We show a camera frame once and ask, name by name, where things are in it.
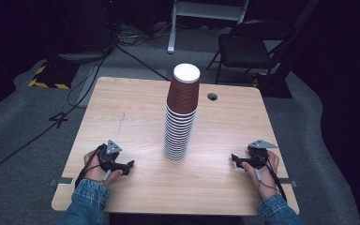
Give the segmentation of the grey metal table bracket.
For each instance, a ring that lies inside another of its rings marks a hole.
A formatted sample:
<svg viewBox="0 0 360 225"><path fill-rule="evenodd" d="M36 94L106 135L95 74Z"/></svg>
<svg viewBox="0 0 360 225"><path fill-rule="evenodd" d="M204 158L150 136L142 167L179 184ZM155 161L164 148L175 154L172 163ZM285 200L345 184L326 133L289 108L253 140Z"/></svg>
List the grey metal table bracket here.
<svg viewBox="0 0 360 225"><path fill-rule="evenodd" d="M297 187L297 184L295 181L293 181L292 179L290 178L279 178L279 182L281 184L289 184L291 185L293 188L296 188Z"/></svg>
<svg viewBox="0 0 360 225"><path fill-rule="evenodd" d="M51 187L57 187L59 185L71 185L73 179L71 177L60 177L60 178L52 178L48 183Z"/></svg>

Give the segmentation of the black yellow striped base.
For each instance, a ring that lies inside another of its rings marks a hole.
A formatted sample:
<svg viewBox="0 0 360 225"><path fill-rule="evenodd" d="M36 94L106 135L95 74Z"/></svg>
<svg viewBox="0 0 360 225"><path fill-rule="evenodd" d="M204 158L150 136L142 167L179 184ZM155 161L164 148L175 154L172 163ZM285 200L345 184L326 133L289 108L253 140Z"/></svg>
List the black yellow striped base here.
<svg viewBox="0 0 360 225"><path fill-rule="evenodd" d="M264 98L292 98L293 95L284 78L277 75L255 73L253 85L258 88Z"/></svg>
<svg viewBox="0 0 360 225"><path fill-rule="evenodd" d="M79 67L78 64L57 66L50 62L43 62L29 86L70 89Z"/></svg>

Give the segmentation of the slanted black stand pole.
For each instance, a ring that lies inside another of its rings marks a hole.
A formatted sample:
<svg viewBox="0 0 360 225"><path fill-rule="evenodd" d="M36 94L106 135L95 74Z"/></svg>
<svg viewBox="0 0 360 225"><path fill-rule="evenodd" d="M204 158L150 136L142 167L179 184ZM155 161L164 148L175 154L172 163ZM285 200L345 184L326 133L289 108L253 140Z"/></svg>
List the slanted black stand pole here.
<svg viewBox="0 0 360 225"><path fill-rule="evenodd" d="M284 63L286 55L289 53L290 48L296 39L300 30L304 27L310 15L315 10L316 6L320 3L321 0L308 0L307 5L304 7L297 20L294 23L295 31L292 34L291 38L283 45L281 55L279 57L279 66L274 73L274 78L276 82L284 83L287 75L290 72L289 67Z"/></svg>

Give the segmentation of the white metal stand frame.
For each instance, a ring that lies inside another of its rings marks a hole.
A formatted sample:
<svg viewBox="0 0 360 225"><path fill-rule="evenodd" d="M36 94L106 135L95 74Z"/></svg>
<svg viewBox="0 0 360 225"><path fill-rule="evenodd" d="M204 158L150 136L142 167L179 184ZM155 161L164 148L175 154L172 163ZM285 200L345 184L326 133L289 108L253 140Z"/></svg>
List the white metal stand frame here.
<svg viewBox="0 0 360 225"><path fill-rule="evenodd" d="M185 0L173 0L172 26L167 53L174 53L176 21L178 16L226 20L240 23L245 18L248 3L249 0L242 0L241 6L220 6L205 3L187 2Z"/></svg>

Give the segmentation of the person's right hand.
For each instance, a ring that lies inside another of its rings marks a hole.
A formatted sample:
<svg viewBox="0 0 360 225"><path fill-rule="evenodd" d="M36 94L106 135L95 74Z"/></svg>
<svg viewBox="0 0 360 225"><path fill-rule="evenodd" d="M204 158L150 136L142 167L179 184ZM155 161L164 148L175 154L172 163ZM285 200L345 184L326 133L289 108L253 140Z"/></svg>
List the person's right hand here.
<svg viewBox="0 0 360 225"><path fill-rule="evenodd" d="M246 170L247 174L251 178L251 181L254 187L257 189L259 197L262 200L268 199L269 197L278 194L276 181L275 178L272 176L271 172L278 172L279 158L272 151L267 151L267 153L268 167L263 167L257 172L255 172L255 169L248 163L242 163L243 168Z"/></svg>

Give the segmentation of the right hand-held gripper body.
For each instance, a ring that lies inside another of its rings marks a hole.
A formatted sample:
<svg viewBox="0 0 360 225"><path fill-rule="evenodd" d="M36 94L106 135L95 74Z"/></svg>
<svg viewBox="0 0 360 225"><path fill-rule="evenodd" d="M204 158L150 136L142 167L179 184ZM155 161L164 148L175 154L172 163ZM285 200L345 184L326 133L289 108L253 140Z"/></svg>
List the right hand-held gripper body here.
<svg viewBox="0 0 360 225"><path fill-rule="evenodd" d="M261 169L268 160L268 148L277 148L277 146L264 140L251 142L247 146L249 158L240 158L240 161L248 163L254 169Z"/></svg>

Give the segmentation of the black folding chair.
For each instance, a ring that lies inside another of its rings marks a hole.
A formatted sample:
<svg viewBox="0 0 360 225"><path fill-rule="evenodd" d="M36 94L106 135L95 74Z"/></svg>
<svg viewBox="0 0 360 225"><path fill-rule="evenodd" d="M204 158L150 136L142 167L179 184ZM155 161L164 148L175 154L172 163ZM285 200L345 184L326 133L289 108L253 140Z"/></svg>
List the black folding chair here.
<svg viewBox="0 0 360 225"><path fill-rule="evenodd" d="M218 63L216 83L222 67L266 69L267 74L279 62L285 44L295 34L289 22L248 20L237 24L229 33L218 37L218 50L207 69Z"/></svg>

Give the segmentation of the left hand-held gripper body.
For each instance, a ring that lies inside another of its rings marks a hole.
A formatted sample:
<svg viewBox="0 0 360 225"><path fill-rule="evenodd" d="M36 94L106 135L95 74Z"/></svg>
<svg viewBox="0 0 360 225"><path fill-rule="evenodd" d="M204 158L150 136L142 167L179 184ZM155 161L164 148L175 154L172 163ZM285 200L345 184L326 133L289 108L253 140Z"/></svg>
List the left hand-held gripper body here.
<svg viewBox="0 0 360 225"><path fill-rule="evenodd" d="M115 162L121 151L122 148L112 140L108 140L107 143L102 144L102 149L98 153L98 162L101 169L106 174L117 170L121 171L123 168L128 168L126 164Z"/></svg>

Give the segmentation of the stack of brown paper cups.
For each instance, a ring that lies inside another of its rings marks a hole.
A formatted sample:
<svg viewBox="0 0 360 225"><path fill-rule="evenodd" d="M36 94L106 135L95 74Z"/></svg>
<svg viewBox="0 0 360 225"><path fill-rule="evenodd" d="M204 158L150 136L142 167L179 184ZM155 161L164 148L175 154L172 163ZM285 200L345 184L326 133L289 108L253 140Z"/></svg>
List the stack of brown paper cups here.
<svg viewBox="0 0 360 225"><path fill-rule="evenodd" d="M179 113L166 106L164 156L171 161L184 158L198 109Z"/></svg>

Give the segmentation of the person's left hand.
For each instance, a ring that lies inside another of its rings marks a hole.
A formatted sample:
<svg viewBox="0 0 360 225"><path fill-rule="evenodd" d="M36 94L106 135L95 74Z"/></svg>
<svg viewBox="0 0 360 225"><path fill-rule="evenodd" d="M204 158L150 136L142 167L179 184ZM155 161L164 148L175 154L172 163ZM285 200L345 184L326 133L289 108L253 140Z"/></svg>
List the person's left hand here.
<svg viewBox="0 0 360 225"><path fill-rule="evenodd" d="M105 178L106 173L101 169L98 162L98 155L93 155L93 152L89 152L84 156L84 163L89 162L85 178L97 182L98 184L108 187L110 186L114 180L122 175L122 171L117 170L111 172L110 175Z"/></svg>

